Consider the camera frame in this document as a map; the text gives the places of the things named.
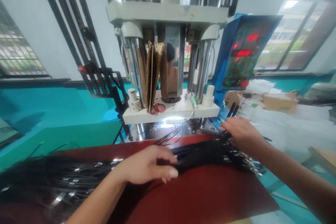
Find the blue control panel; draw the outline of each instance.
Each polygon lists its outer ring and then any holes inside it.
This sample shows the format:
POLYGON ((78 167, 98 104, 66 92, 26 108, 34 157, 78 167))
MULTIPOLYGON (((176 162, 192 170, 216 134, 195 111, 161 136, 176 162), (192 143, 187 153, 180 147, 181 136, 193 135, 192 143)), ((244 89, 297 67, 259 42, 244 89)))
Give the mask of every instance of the blue control panel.
POLYGON ((281 19, 281 15, 248 15, 227 24, 212 78, 219 107, 226 91, 247 87, 258 58, 281 19))

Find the led light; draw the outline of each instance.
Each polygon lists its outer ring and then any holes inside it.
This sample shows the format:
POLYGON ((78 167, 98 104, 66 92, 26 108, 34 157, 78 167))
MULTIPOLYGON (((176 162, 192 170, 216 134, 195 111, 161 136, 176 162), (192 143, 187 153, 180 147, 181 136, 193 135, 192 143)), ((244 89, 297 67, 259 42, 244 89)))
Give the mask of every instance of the led light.
POLYGON ((238 56, 248 56, 250 55, 250 50, 241 50, 238 52, 238 56))
POLYGON ((256 40, 259 37, 259 34, 251 34, 247 37, 247 40, 256 40))

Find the metal plate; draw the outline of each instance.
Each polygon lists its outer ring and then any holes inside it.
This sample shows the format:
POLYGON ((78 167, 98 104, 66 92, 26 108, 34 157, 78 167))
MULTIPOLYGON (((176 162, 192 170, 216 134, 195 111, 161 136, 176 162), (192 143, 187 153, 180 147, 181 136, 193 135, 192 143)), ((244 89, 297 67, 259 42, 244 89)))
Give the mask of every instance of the metal plate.
MULTIPOLYGON (((155 94, 155 102, 162 103, 166 106, 166 111, 156 115, 151 115, 146 112, 146 109, 142 109, 139 112, 132 113, 130 109, 127 109, 123 114, 123 119, 125 124, 139 124, 139 123, 155 123, 165 121, 169 117, 181 117, 184 119, 189 118, 193 111, 193 105, 190 100, 185 100, 184 96, 187 92, 186 89, 183 89, 181 96, 181 101, 176 103, 165 103, 161 100, 161 91, 157 90, 155 94)), ((192 118, 206 118, 206 117, 216 117, 219 113, 219 107, 216 104, 213 104, 211 107, 205 107, 202 104, 199 104, 195 109, 192 118)))
MULTIPOLYGON (((183 124, 183 135, 196 135, 199 134, 197 130, 200 124, 200 118, 190 119, 189 121, 183 124)), ((126 142, 130 141, 144 141, 144 140, 151 140, 151 139, 159 139, 175 129, 174 124, 166 124, 164 122, 152 122, 143 124, 145 130, 143 134, 137 133, 136 125, 131 126, 131 134, 127 136, 126 142)), ((207 120, 205 123, 204 128, 209 131, 218 132, 216 127, 212 124, 210 120, 207 120)), ((182 130, 180 130, 175 137, 179 137, 182 134, 182 130)))

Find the scissors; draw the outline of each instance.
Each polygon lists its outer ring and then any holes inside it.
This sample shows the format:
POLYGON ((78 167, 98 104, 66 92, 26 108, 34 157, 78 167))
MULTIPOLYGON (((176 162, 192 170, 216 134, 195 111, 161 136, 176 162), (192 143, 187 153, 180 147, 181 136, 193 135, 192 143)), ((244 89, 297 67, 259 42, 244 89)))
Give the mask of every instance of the scissors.
POLYGON ((164 112, 166 110, 166 106, 162 103, 156 103, 153 105, 153 109, 155 110, 155 112, 151 112, 150 114, 158 114, 164 112))

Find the hand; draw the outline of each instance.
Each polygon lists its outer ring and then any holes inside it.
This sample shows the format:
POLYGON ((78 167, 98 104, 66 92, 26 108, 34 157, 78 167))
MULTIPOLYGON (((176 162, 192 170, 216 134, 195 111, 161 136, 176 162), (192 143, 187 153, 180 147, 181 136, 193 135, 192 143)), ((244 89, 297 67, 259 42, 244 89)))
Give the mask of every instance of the hand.
POLYGON ((271 147, 255 127, 243 117, 229 117, 221 124, 221 130, 227 130, 232 143, 245 154, 257 160, 264 150, 271 147))
POLYGON ((178 171, 172 166, 158 166, 157 159, 164 159, 171 164, 177 159, 170 149, 162 146, 150 146, 146 149, 126 158, 116 166, 113 173, 123 181, 132 184, 144 184, 153 179, 162 179, 164 183, 172 178, 177 178, 178 171))

